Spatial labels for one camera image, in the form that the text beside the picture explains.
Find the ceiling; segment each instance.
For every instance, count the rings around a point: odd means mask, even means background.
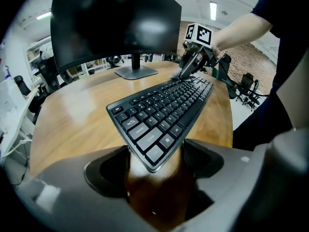
[[[224,28],[235,19],[249,13],[258,0],[176,0],[182,6],[182,20],[203,23]],[[209,2],[218,4],[216,21],[210,20]],[[50,35],[50,18],[37,20],[36,17],[50,11],[52,0],[27,0],[16,15],[16,23],[25,29],[33,41]],[[253,45],[277,63],[279,39],[267,33]]]

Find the robotic arm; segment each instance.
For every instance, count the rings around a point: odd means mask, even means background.
[[[218,63],[226,65],[230,61],[230,57],[225,54],[223,58],[216,59],[211,49],[211,39],[213,32],[207,27],[193,23],[188,25],[187,34],[183,47],[186,52],[183,55],[179,68],[181,73],[179,74],[180,79],[188,79],[191,74],[197,72],[203,66],[215,67]]]

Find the shift key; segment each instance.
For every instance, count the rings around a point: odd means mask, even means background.
[[[142,149],[142,151],[145,151],[152,144],[154,144],[161,135],[162,135],[162,132],[157,127],[155,127],[149,133],[147,133],[144,137],[142,137],[139,141],[137,141],[137,144]]]

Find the white wall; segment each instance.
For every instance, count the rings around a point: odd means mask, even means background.
[[[8,28],[4,38],[5,65],[9,66],[12,77],[21,75],[28,88],[31,89],[32,81],[24,57],[24,50],[29,47],[29,38],[25,31],[15,24]]]

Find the space bar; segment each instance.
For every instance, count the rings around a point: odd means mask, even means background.
[[[182,129],[185,129],[187,125],[191,122],[194,115],[198,112],[203,101],[201,99],[197,99],[197,101],[188,109],[185,115],[178,121],[177,125],[179,125]]]

